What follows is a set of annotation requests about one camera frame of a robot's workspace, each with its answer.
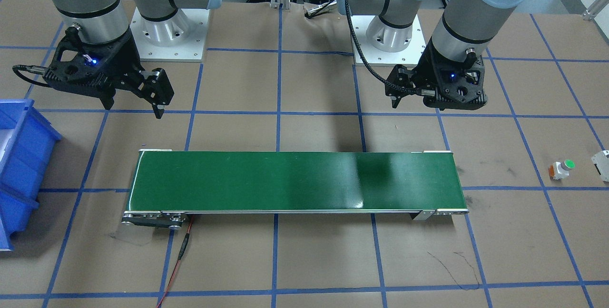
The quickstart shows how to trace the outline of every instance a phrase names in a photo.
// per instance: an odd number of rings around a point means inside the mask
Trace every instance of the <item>blue tape line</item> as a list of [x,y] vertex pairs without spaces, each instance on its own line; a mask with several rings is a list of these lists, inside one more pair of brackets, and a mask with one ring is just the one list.
[[263,52],[263,53],[292,53],[292,54],[337,54],[340,56],[353,56],[352,52],[344,51],[308,51],[308,50],[269,50],[269,49],[235,49],[235,48],[207,48],[211,51],[224,52]]
[[385,275],[383,273],[383,261],[381,260],[381,248],[379,247],[379,236],[376,229],[376,215],[370,214],[372,222],[372,237],[374,239],[374,252],[376,253],[376,267],[379,271],[379,285],[381,290],[381,299],[383,300],[383,308],[387,308],[387,292],[385,291]]
[[279,214],[273,216],[273,273],[271,279],[271,299],[270,306],[277,306],[277,259],[279,247]]
[[[544,42],[546,43],[546,46],[548,46],[548,49],[550,49],[550,46],[548,45],[548,42],[544,39]],[[571,249],[569,247],[569,243],[565,237],[565,233],[563,232],[562,226],[560,225],[559,222],[559,218],[556,214],[556,211],[554,210],[554,206],[552,204],[552,201],[550,200],[550,195],[548,194],[548,190],[546,189],[546,186],[543,183],[543,180],[541,178],[541,173],[539,172],[539,169],[537,167],[537,163],[535,163],[535,158],[533,158],[533,153],[531,152],[531,149],[529,147],[529,143],[527,142],[527,139],[524,135],[524,132],[522,130],[522,127],[520,126],[520,122],[518,121],[518,118],[516,117],[516,113],[514,111],[514,107],[511,103],[511,100],[509,98],[509,96],[507,95],[507,91],[505,90],[505,86],[503,84],[503,80],[501,80],[501,75],[499,74],[499,71],[497,70],[497,67],[494,63],[493,60],[493,55],[490,53],[489,49],[487,49],[487,53],[490,57],[490,61],[491,61],[491,65],[493,66],[493,70],[495,72],[495,74],[497,75],[497,80],[500,83],[501,86],[501,90],[504,93],[505,99],[507,100],[507,104],[510,107],[510,111],[511,113],[514,115],[514,122],[516,123],[516,127],[518,128],[518,132],[520,133],[520,138],[522,138],[522,142],[524,143],[524,147],[527,150],[527,154],[529,155],[529,158],[531,160],[531,164],[533,165],[533,169],[535,169],[535,174],[537,175],[537,180],[539,180],[539,183],[541,185],[542,191],[543,191],[543,195],[546,197],[546,201],[548,202],[548,208],[550,208],[550,212],[552,213],[552,217],[554,219],[554,223],[556,224],[556,228],[559,230],[559,234],[560,234],[560,238],[563,240],[563,245],[565,245],[565,249],[567,251],[567,254],[569,255],[569,259],[571,260],[571,264],[573,266],[573,269],[577,275],[577,279],[579,284],[581,285],[581,290],[583,290],[583,294],[586,297],[586,300],[588,301],[588,306],[590,306],[590,308],[594,308],[594,305],[592,304],[592,300],[590,299],[590,296],[588,295],[588,290],[586,289],[585,284],[583,283],[583,278],[581,277],[581,273],[579,272],[579,268],[577,267],[577,263],[575,261],[575,258],[573,256],[573,253],[571,252]]]
[[450,150],[451,147],[448,144],[448,137],[446,137],[446,130],[444,129],[444,123],[442,122],[442,116],[440,115],[440,110],[436,108],[435,113],[438,116],[438,123],[440,124],[440,131],[442,132],[442,138],[444,139],[444,147],[446,147],[446,150]]
[[230,110],[197,110],[196,114],[227,114],[227,115],[276,115],[277,111],[230,111]]
[[[444,147],[446,150],[450,150],[451,146],[448,143],[448,137],[446,136],[446,130],[444,129],[444,123],[442,122],[442,115],[440,114],[439,109],[435,109],[435,113],[438,117],[438,123],[440,124],[440,130],[442,131],[442,138],[444,139]],[[470,241],[471,247],[474,250],[474,255],[476,256],[476,263],[478,263],[478,271],[480,273],[481,286],[484,290],[484,295],[487,299],[487,305],[489,308],[493,308],[493,301],[491,300],[491,295],[489,292],[489,286],[487,286],[487,278],[484,275],[484,269],[482,267],[482,261],[480,259],[480,252],[478,251],[478,244],[476,243],[476,237],[474,236],[474,229],[471,226],[470,217],[465,215],[465,223],[467,224],[467,230],[470,233]]]
[[167,272],[169,271],[169,261],[171,260],[171,249],[173,245],[174,231],[170,230],[169,238],[167,239],[167,249],[165,250],[165,261],[163,262],[163,273],[161,273],[161,285],[156,293],[157,304],[161,301],[163,294],[165,293],[165,283],[167,282]]
[[282,111],[281,115],[359,115],[355,111]]
[[[277,126],[275,137],[275,151],[281,149],[281,46],[283,41],[283,4],[279,5],[279,36],[278,36],[278,54],[277,54]],[[273,269],[271,279],[271,308],[277,307],[277,259],[278,259],[278,243],[279,243],[279,215],[273,216]]]
[[271,290],[201,290],[170,291],[167,297],[268,296]]
[[231,49],[231,48],[207,48],[207,50],[217,50],[226,52],[265,52],[265,53],[277,53],[278,50],[265,50],[265,49]]
[[281,149],[281,46],[283,42],[283,4],[279,5],[279,36],[278,36],[278,51],[277,51],[277,126],[275,137],[275,151]]
[[[61,28],[63,28],[63,21],[59,23],[59,27],[57,28],[57,32],[55,32],[55,36],[53,37],[53,40],[50,41],[50,47],[47,50],[46,54],[44,55],[44,58],[43,58],[42,62],[40,63],[41,67],[44,66],[46,61],[49,59],[50,54],[55,49],[53,46],[55,46],[55,42],[59,38],[59,33],[61,32]],[[38,80],[39,77],[40,77],[39,75],[36,75],[36,76],[34,76],[33,80]],[[23,98],[27,99],[28,97],[30,97],[30,94],[32,93],[33,89],[34,89],[34,85],[30,84],[30,87],[28,88],[28,92],[26,93],[26,95]]]
[[72,223],[74,223],[74,218],[76,217],[76,211],[78,210],[78,206],[80,204],[80,199],[82,198],[83,189],[85,188],[87,178],[89,178],[89,172],[91,171],[91,166],[93,165],[93,159],[95,158],[95,154],[98,151],[99,141],[102,138],[102,133],[104,132],[104,127],[106,125],[106,121],[108,121],[108,113],[104,114],[104,119],[102,119],[102,123],[98,130],[98,136],[95,138],[95,143],[93,144],[93,149],[91,150],[91,156],[89,156],[89,161],[88,161],[87,167],[85,169],[85,174],[84,174],[82,182],[80,184],[79,193],[76,196],[76,201],[74,202],[74,208],[72,208],[72,213],[70,214],[70,219],[68,221],[66,233],[63,236],[63,241],[61,242],[61,248],[59,249],[59,254],[57,255],[57,261],[55,262],[53,274],[50,276],[50,282],[49,282],[49,286],[46,290],[46,295],[44,297],[42,308],[46,308],[47,305],[49,304],[49,298],[50,298],[51,293],[53,292],[53,287],[55,286],[55,281],[57,280],[57,274],[59,273],[59,267],[61,266],[61,261],[63,260],[63,254],[66,251],[66,246],[68,245],[68,239],[70,237],[70,232],[72,230]]
[[337,54],[339,56],[353,56],[353,52],[344,51],[306,51],[306,50],[282,50],[283,53],[294,53],[294,54]]
[[482,260],[480,258],[480,252],[478,251],[478,243],[476,243],[476,236],[474,236],[474,228],[471,225],[469,215],[465,215],[465,224],[467,225],[468,233],[470,234],[471,245],[474,249],[474,256],[476,256],[476,263],[478,263],[478,271],[480,273],[480,280],[482,288],[484,289],[484,295],[487,298],[487,304],[489,308],[493,308],[493,301],[491,300],[491,294],[489,292],[489,284],[487,283],[487,276],[484,275],[484,269],[482,267]]
[[[586,286],[609,286],[609,280],[586,280]],[[565,280],[555,282],[513,282],[513,283],[489,283],[491,289],[496,288],[535,288],[535,287],[574,287],[579,286],[576,280]],[[385,291],[439,291],[439,290],[463,290],[477,289],[476,284],[444,285],[444,286],[404,286],[385,287]],[[170,291],[168,297],[218,297],[218,296],[270,296],[298,295],[298,294],[324,294],[324,293],[378,293],[380,287],[359,288],[285,288],[277,290],[194,290],[194,291]],[[157,297],[157,291],[142,292],[105,292],[105,293],[52,293],[51,299],[67,298],[148,298]],[[45,294],[0,294],[0,300],[8,299],[44,299]]]
[[353,82],[355,83],[355,100],[357,102],[357,119],[359,119],[359,135],[362,139],[362,152],[368,152],[368,148],[366,147],[366,136],[363,132],[363,116],[362,116],[362,105],[359,99],[359,84],[357,84],[357,71],[355,70],[355,65],[352,65],[353,70]]
[[[41,188],[39,193],[78,193],[81,191],[77,188]],[[83,193],[101,193],[103,191],[115,191],[117,193],[128,193],[127,188],[84,188]]]
[[522,283],[498,283],[489,284],[489,288],[534,288],[534,287],[574,287],[579,286],[576,280],[556,281],[556,282],[522,282]]
[[586,286],[609,286],[609,280],[585,280]]
[[[104,109],[54,109],[40,108],[38,111],[48,113],[105,113]],[[110,113],[152,113],[148,109],[111,109]],[[189,114],[191,110],[165,110],[165,114]],[[252,110],[195,110],[195,114],[219,114],[219,115],[276,115],[277,111],[252,111]],[[281,111],[281,115],[359,115],[356,111]],[[362,112],[364,117],[436,117],[437,113],[413,113],[413,112]],[[511,114],[467,114],[467,113],[442,113],[443,117],[461,118],[510,118]],[[527,119],[609,119],[607,115],[531,115],[516,114],[518,118]]]
[[494,60],[517,60],[517,61],[561,61],[565,63],[609,63],[606,59],[550,59],[550,58],[515,58],[515,57],[493,57]]
[[201,87],[201,78],[203,77],[203,67],[204,67],[203,63],[201,63],[198,67],[198,76],[196,77],[196,88],[194,90],[194,99],[192,100],[191,118],[188,123],[187,142],[184,145],[184,150],[188,150],[190,148],[190,139],[192,136],[192,126],[194,125],[196,102],[198,102],[198,92]]
[[586,116],[586,112],[585,112],[585,110],[583,110],[583,106],[581,106],[579,99],[577,99],[577,95],[575,94],[575,91],[573,90],[571,84],[569,83],[569,79],[567,79],[567,76],[565,75],[563,68],[561,67],[560,63],[556,60],[556,56],[554,55],[554,52],[552,51],[550,44],[548,43],[548,41],[546,40],[546,37],[541,32],[541,28],[539,27],[539,24],[537,24],[537,20],[535,20],[535,17],[533,17],[533,14],[529,14],[529,15],[531,17],[531,20],[533,20],[533,24],[535,24],[535,28],[537,28],[537,32],[539,32],[539,35],[541,35],[541,39],[543,39],[543,42],[546,44],[546,47],[548,48],[548,51],[550,51],[550,55],[555,60],[556,66],[559,68],[560,75],[563,76],[563,80],[565,80],[565,84],[569,88],[569,91],[570,91],[571,95],[573,96],[573,99],[577,103],[577,107],[579,107],[579,110],[581,110],[581,114],[585,117],[586,122],[588,123],[588,126],[590,127],[590,130],[592,131],[592,134],[594,134],[594,138],[596,138],[596,141],[598,142],[598,144],[600,146],[600,149],[605,149],[602,141],[600,141],[598,134],[596,134],[596,130],[594,130],[594,127],[592,126],[590,119],[588,119],[588,117]]
[[67,298],[146,298],[157,297],[156,291],[144,291],[139,293],[57,293],[50,296],[51,299],[67,299]]
[[53,50],[54,48],[50,48],[48,46],[7,46],[0,45],[0,49],[17,49],[17,50]]
[[463,190],[541,190],[541,187],[513,187],[509,185],[478,185],[474,187],[461,187]]

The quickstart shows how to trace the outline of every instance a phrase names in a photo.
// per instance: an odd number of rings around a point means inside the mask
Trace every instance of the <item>table surface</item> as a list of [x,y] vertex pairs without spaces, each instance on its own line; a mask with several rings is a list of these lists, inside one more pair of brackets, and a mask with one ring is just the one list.
[[[124,6],[131,16],[134,6]],[[426,38],[442,14],[422,10]],[[165,307],[531,307],[609,302],[609,46],[575,15],[513,14],[485,57],[489,104],[392,109],[353,66],[346,19],[223,4],[204,62],[163,67],[163,119],[131,93],[98,100],[15,78],[63,33],[50,0],[0,1],[0,98],[32,98],[63,134],[40,208],[0,254],[0,306],[153,307],[184,232],[122,228],[141,148],[413,152],[450,149],[470,213],[196,217]],[[375,68],[383,76],[390,69]],[[569,178],[548,167],[572,159]]]

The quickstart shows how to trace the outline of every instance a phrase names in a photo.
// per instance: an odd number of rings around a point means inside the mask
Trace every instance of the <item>cable connector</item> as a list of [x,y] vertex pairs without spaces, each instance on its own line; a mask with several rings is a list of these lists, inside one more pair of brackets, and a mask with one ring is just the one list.
[[27,83],[37,85],[39,87],[50,88],[50,85],[43,83],[43,82],[37,82],[35,80],[27,78],[24,74],[21,73],[22,71],[25,71],[25,72],[29,72],[30,74],[36,74],[36,75],[42,76],[42,75],[44,75],[44,73],[46,73],[47,70],[48,70],[48,68],[39,67],[37,65],[14,65],[13,66],[13,72],[15,73],[15,75],[17,75],[18,78],[26,81]]

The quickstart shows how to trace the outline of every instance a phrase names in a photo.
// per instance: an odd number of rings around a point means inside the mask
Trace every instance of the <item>black cable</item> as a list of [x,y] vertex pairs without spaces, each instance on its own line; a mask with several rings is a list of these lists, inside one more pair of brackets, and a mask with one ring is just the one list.
[[359,57],[362,59],[362,63],[364,65],[364,67],[366,67],[366,69],[368,69],[368,71],[372,74],[372,76],[375,76],[375,78],[377,80],[380,80],[383,84],[387,85],[387,87],[394,89],[396,91],[402,92],[402,93],[407,93],[407,95],[417,95],[416,89],[405,88],[405,87],[400,87],[399,85],[395,85],[395,84],[389,82],[388,80],[386,80],[385,78],[383,78],[378,73],[376,73],[376,71],[374,71],[374,69],[372,69],[372,67],[366,60],[366,58],[363,56],[362,46],[359,45],[359,42],[357,41],[357,35],[355,35],[355,30],[353,30],[353,22],[351,21],[351,8],[349,7],[349,0],[344,0],[344,10],[346,11],[346,22],[349,25],[349,32],[351,33],[351,37],[353,38],[353,43],[355,44],[355,48],[357,49],[357,54],[359,54]]
[[320,11],[323,11],[323,10],[324,10],[326,7],[328,7],[328,6],[329,6],[329,4],[331,4],[332,2],[333,2],[333,0],[329,0],[329,1],[328,1],[328,3],[325,3],[325,4],[324,4],[324,5],[323,5],[323,6],[322,6],[320,9],[318,9],[318,11],[316,11],[316,12],[314,12],[314,13],[312,13],[312,14],[309,14],[309,13],[306,13],[306,12],[305,12],[305,13],[304,13],[304,17],[305,17],[305,18],[307,18],[307,19],[313,19],[313,18],[317,17],[317,15],[322,15],[322,14],[326,14],[326,13],[328,13],[327,11],[324,11],[324,13],[320,13]]
[[50,88],[50,85],[43,83],[43,82],[37,82],[35,80],[29,79],[27,78],[24,74],[22,74],[22,71],[27,71],[29,72],[29,70],[32,68],[32,65],[15,65],[13,66],[13,72],[17,75],[18,78],[31,83],[33,85],[38,85],[40,87],[45,87],[45,88]]

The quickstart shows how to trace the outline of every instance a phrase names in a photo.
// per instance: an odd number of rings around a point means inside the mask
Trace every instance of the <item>green push button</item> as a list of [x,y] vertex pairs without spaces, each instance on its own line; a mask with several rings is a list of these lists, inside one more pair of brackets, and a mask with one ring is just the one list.
[[570,170],[573,169],[575,167],[575,162],[570,160],[570,159],[566,159],[565,160],[565,166]]

